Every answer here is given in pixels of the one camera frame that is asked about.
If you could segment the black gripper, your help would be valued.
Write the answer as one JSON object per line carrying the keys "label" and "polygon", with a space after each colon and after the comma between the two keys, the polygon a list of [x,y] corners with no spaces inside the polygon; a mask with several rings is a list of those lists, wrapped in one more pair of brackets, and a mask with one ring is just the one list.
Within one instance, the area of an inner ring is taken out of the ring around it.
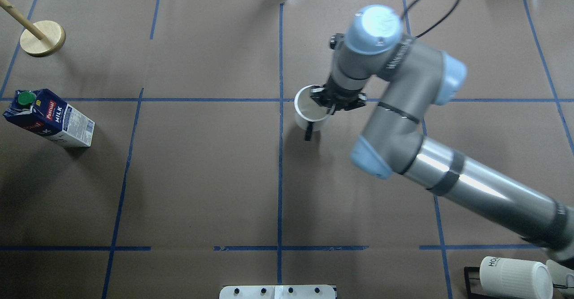
{"label": "black gripper", "polygon": [[332,77],[328,77],[324,86],[312,85],[310,98],[320,107],[326,107],[330,113],[351,111],[366,106],[367,97],[360,89],[341,87]]}

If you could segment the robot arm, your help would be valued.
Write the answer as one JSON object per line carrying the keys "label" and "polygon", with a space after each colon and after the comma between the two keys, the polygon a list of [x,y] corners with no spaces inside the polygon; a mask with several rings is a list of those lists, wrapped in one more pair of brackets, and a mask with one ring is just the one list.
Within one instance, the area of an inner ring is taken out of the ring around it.
{"label": "robot arm", "polygon": [[334,51],[324,85],[312,101],[328,116],[364,107],[372,77],[388,83],[353,149],[353,164],[371,176],[396,173],[437,197],[496,223],[573,268],[572,207],[466,156],[424,133],[431,106],[449,103],[467,78],[467,66],[406,33],[394,9],[359,9]]}

